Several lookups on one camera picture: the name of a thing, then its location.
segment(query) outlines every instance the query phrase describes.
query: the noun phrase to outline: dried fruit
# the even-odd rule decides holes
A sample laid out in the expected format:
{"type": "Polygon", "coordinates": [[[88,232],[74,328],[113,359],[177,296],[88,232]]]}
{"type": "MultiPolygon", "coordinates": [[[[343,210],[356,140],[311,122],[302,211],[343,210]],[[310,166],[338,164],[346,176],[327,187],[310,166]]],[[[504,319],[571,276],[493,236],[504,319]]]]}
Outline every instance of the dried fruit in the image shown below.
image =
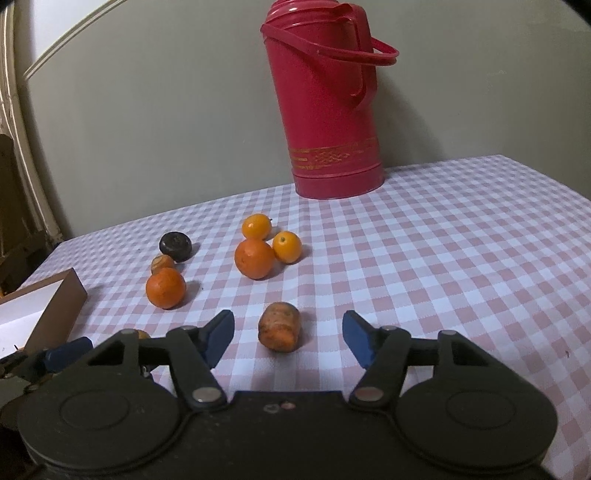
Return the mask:
{"type": "Polygon", "coordinates": [[[162,254],[152,260],[150,265],[152,275],[163,268],[174,268],[174,260],[171,256],[162,254]]]}
{"type": "Polygon", "coordinates": [[[193,250],[191,239],[181,232],[165,233],[158,246],[164,255],[169,255],[175,262],[188,260],[193,250]]]}

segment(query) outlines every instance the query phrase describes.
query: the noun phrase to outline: brown box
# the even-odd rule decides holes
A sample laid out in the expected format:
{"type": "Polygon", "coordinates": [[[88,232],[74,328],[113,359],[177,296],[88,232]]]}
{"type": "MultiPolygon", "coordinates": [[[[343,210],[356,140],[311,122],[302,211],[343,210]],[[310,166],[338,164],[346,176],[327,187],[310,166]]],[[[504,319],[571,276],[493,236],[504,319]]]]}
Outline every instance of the brown box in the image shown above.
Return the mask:
{"type": "Polygon", "coordinates": [[[87,296],[71,268],[0,299],[0,358],[64,344],[87,296]]]}

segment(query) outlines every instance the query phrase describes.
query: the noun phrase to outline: tangerine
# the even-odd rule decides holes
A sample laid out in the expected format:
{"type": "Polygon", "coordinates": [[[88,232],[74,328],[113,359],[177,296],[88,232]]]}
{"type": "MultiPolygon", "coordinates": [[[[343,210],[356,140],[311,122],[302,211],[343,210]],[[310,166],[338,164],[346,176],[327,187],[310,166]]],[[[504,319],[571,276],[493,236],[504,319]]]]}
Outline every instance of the tangerine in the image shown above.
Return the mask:
{"type": "Polygon", "coordinates": [[[146,296],[150,303],[165,310],[178,305],[186,290],[183,276],[170,267],[158,270],[146,282],[146,296]]]}
{"type": "Polygon", "coordinates": [[[301,255],[301,240],[292,232],[279,232],[273,239],[275,256],[283,263],[293,263],[301,255]]]}
{"type": "Polygon", "coordinates": [[[236,247],[234,263],[242,275],[259,280],[273,268],[275,254],[263,240],[247,238],[236,247]]]}
{"type": "Polygon", "coordinates": [[[271,234],[271,220],[267,215],[255,213],[242,223],[242,235],[244,238],[264,240],[271,234]]]}

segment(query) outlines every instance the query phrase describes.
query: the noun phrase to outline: gray wall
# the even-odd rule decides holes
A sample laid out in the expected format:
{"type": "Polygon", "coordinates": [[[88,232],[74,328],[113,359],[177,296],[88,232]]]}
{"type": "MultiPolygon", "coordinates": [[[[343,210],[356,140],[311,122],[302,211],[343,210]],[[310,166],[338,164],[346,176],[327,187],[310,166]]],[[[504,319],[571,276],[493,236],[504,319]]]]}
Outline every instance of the gray wall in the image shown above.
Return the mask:
{"type": "MultiPolygon", "coordinates": [[[[128,0],[21,88],[66,234],[291,181],[270,3],[128,0]]],[[[360,3],[401,51],[374,105],[387,165],[503,153],[591,197],[591,30],[565,5],[360,3]]]]}

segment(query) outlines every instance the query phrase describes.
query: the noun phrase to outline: wooden furniture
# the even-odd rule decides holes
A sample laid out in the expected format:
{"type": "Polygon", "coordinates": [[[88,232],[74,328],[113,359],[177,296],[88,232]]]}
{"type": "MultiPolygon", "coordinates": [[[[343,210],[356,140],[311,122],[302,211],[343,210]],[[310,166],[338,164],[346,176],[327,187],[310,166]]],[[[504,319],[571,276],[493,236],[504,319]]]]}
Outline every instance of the wooden furniture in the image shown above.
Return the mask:
{"type": "Polygon", "coordinates": [[[0,135],[0,295],[16,290],[49,253],[35,228],[10,137],[0,135]]]}

